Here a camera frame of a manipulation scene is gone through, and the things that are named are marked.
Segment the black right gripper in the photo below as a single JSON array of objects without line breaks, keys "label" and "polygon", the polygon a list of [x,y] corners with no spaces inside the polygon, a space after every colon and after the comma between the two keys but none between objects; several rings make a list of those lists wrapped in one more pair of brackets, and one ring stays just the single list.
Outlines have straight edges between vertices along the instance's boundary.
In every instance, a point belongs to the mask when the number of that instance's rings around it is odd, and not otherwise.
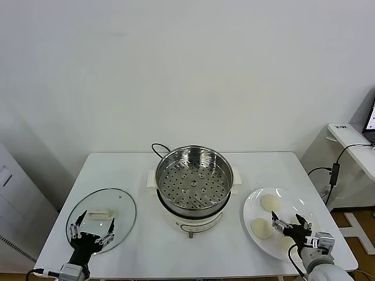
[{"label": "black right gripper", "polygon": [[295,214],[297,224],[289,224],[278,218],[275,212],[271,212],[272,227],[275,228],[279,233],[284,234],[286,237],[292,238],[297,245],[298,249],[305,246],[307,242],[306,237],[310,236],[312,232],[312,224],[299,215]]}]

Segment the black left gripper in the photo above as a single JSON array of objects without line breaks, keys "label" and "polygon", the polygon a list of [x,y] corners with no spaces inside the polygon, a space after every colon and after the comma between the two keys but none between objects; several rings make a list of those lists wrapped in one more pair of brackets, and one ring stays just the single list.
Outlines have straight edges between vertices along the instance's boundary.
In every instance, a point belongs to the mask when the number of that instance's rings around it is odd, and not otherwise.
[{"label": "black left gripper", "polygon": [[103,245],[108,245],[114,240],[115,218],[112,219],[110,227],[104,236],[90,234],[86,232],[80,233],[80,225],[86,216],[87,210],[78,216],[75,223],[70,224],[70,245],[74,251],[69,263],[74,265],[88,265],[91,256],[103,249]]}]

